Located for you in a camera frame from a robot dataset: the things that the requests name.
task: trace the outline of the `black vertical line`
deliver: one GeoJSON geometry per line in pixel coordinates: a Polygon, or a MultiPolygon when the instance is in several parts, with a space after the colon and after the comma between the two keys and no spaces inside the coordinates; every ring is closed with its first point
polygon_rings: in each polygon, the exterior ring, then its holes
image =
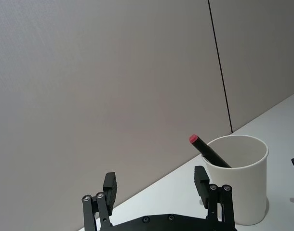
{"type": "MultiPolygon", "coordinates": [[[[210,18],[211,18],[211,24],[213,25],[213,31],[214,31],[214,20],[213,20],[213,15],[211,14],[210,0],[208,0],[208,6],[209,6],[209,13],[210,13],[210,18]]],[[[214,31],[214,42],[215,42],[216,53],[217,53],[217,55],[218,55],[218,61],[219,61],[219,66],[220,66],[220,72],[221,72],[222,84],[223,84],[223,89],[224,89],[224,95],[225,95],[225,101],[226,101],[227,113],[228,113],[228,118],[229,118],[230,130],[231,130],[231,132],[233,133],[232,121],[231,121],[231,119],[230,119],[230,113],[229,113],[229,107],[228,107],[227,95],[226,95],[225,84],[224,84],[224,79],[223,79],[223,72],[222,72],[222,66],[221,66],[221,61],[220,61],[220,55],[219,55],[219,49],[218,49],[218,43],[217,43],[217,41],[216,41],[216,37],[215,37],[215,31],[214,31]]]]}

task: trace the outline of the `cup rim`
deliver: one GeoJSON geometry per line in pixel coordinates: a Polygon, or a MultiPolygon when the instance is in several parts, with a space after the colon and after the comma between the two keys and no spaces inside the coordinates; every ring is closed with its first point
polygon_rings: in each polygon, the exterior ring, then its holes
{"type": "Polygon", "coordinates": [[[261,139],[259,139],[259,138],[257,138],[257,137],[254,137],[254,136],[249,136],[249,135],[227,135],[227,136],[221,136],[221,137],[218,137],[218,138],[216,138],[216,139],[210,141],[210,142],[208,143],[208,145],[209,145],[210,143],[216,141],[216,140],[219,140],[219,139],[222,139],[222,138],[225,138],[225,137],[231,137],[231,136],[243,136],[243,137],[249,137],[249,138],[253,138],[253,139],[256,139],[256,140],[262,142],[262,143],[264,144],[264,146],[266,147],[266,153],[265,153],[265,155],[264,155],[260,160],[254,162],[254,163],[252,163],[252,164],[250,164],[250,165],[246,165],[246,166],[242,166],[242,167],[232,167],[232,168],[228,168],[228,167],[219,167],[219,166],[217,166],[217,165],[213,165],[213,164],[209,163],[209,162],[208,162],[208,161],[202,156],[203,161],[204,161],[207,165],[210,165],[210,166],[215,167],[215,168],[218,168],[218,169],[223,169],[223,170],[224,170],[224,169],[225,169],[225,170],[244,169],[244,168],[248,168],[248,167],[252,167],[252,166],[254,166],[254,165],[257,165],[257,164],[263,162],[263,161],[267,158],[267,156],[268,156],[268,154],[269,154],[269,148],[268,148],[267,144],[266,144],[264,141],[262,141],[261,139]]]}

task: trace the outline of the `gray wall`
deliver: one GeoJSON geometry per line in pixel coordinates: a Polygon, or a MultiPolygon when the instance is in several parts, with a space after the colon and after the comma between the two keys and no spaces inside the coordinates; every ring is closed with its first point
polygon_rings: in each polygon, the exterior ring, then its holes
{"type": "Polygon", "coordinates": [[[211,0],[233,130],[294,93],[294,0],[211,0]]]}
{"type": "Polygon", "coordinates": [[[78,230],[230,133],[206,1],[0,0],[0,231],[78,230]]]}

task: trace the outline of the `bolt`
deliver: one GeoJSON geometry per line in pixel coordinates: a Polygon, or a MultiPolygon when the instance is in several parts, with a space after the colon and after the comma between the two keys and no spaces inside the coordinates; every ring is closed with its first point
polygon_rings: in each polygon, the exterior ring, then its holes
{"type": "Polygon", "coordinates": [[[149,217],[143,217],[143,222],[144,223],[148,223],[148,222],[150,222],[150,218],[149,217]]]}
{"type": "Polygon", "coordinates": [[[216,190],[217,186],[216,186],[215,184],[211,184],[211,185],[210,185],[210,188],[211,188],[212,190],[216,190]]]}
{"type": "Polygon", "coordinates": [[[228,185],[224,186],[223,188],[224,188],[225,191],[230,191],[231,190],[231,188],[228,185]]]}
{"type": "Polygon", "coordinates": [[[104,196],[104,194],[103,193],[99,193],[98,195],[97,195],[97,198],[102,198],[104,196]]]}
{"type": "Polygon", "coordinates": [[[89,201],[90,200],[90,196],[85,196],[83,200],[84,201],[89,201]]]}
{"type": "Polygon", "coordinates": [[[175,219],[175,216],[174,215],[169,215],[168,216],[168,220],[174,220],[175,219]]]}

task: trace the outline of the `white paper cup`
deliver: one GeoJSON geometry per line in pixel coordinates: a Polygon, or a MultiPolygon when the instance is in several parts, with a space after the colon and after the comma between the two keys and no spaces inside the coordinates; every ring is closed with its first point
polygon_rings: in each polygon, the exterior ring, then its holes
{"type": "Polygon", "coordinates": [[[208,145],[232,167],[218,167],[203,158],[214,184],[232,186],[235,222],[241,225],[260,222],[265,217],[267,203],[267,145],[246,135],[223,136],[208,145]]]}

